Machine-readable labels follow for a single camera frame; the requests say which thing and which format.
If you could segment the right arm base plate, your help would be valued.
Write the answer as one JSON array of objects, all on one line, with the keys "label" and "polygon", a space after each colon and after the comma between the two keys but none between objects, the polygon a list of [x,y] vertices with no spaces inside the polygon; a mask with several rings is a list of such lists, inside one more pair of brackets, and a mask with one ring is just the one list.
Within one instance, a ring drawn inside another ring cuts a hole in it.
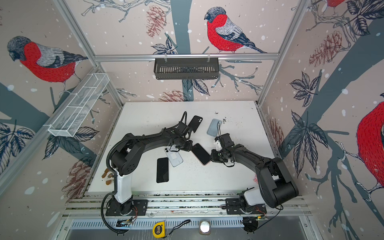
[{"label": "right arm base plate", "polygon": [[221,208],[225,210],[228,215],[267,214],[265,204],[249,206],[245,202],[240,201],[239,199],[225,199],[225,204],[221,205]]}]

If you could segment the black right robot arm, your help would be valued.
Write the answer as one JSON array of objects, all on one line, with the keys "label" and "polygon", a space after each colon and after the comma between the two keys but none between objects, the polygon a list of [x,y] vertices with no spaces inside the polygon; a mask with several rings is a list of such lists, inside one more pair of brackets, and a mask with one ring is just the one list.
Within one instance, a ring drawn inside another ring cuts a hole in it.
[{"label": "black right robot arm", "polygon": [[239,163],[255,172],[261,196],[271,208],[299,195],[287,166],[280,158],[263,157],[238,144],[220,151],[212,150],[210,159],[214,163]]}]

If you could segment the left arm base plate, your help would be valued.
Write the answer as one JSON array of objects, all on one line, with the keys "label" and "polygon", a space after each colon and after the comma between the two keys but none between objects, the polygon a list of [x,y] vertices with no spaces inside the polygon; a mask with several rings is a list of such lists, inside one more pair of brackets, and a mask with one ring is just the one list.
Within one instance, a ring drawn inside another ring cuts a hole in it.
[{"label": "left arm base plate", "polygon": [[112,198],[107,202],[106,216],[145,216],[148,202],[148,200],[128,200],[121,204],[115,198]]}]

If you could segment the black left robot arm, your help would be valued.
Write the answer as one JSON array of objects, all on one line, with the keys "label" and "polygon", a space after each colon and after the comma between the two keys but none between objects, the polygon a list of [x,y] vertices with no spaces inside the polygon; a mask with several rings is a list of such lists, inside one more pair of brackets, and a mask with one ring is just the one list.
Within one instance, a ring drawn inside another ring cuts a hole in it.
[{"label": "black left robot arm", "polygon": [[143,153],[162,147],[176,146],[178,150],[189,152],[193,141],[193,130],[188,126],[164,128],[153,135],[125,135],[109,151],[106,159],[107,168],[114,174],[113,197],[124,205],[132,200],[132,173],[139,166]]}]

